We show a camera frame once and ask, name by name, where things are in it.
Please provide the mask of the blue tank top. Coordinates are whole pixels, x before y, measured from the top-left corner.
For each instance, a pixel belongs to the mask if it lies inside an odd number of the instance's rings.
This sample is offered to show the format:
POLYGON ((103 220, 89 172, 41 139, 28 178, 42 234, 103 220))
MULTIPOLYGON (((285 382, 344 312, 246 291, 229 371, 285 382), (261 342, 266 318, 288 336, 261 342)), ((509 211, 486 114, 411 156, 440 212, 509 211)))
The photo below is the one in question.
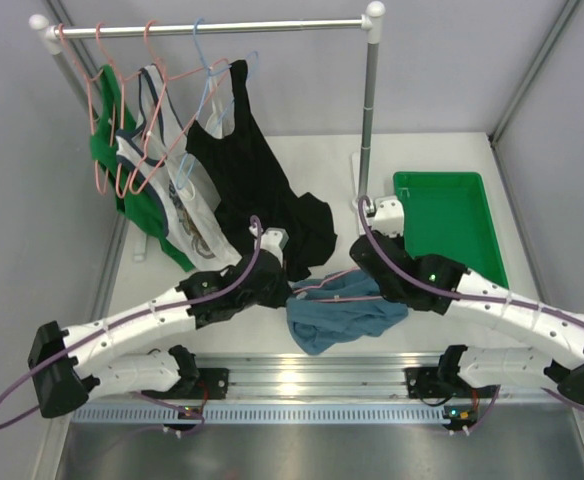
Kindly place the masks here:
POLYGON ((288 330, 300 349, 320 355, 337 344, 379 337, 408 317, 408 307, 382 300, 319 303, 292 296, 286 303, 288 330))

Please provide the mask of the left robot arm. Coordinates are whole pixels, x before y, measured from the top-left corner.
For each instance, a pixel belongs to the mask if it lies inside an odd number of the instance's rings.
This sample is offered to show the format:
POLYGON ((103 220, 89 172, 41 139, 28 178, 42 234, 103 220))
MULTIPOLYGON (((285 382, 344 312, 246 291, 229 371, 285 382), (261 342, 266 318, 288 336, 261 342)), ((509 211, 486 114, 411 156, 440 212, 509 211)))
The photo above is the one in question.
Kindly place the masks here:
POLYGON ((199 271, 154 299, 91 323, 40 326, 27 364, 42 417, 96 398, 137 391, 192 394, 193 356, 182 346, 139 354, 150 343, 226 322, 253 306, 277 309, 291 294, 281 253, 265 248, 219 271, 199 271))

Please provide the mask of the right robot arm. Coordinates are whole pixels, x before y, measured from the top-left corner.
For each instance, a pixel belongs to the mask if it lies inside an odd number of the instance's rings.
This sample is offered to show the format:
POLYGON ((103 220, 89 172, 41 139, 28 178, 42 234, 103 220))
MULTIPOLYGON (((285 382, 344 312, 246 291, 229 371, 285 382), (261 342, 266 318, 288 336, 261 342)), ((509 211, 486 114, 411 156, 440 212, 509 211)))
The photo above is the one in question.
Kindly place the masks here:
POLYGON ((517 348, 448 347, 438 366, 439 385, 448 395, 521 386, 553 390, 584 406, 584 314, 515 294, 441 255, 411 257, 401 237, 362 235, 350 256, 385 300, 475 322, 519 342, 517 348))

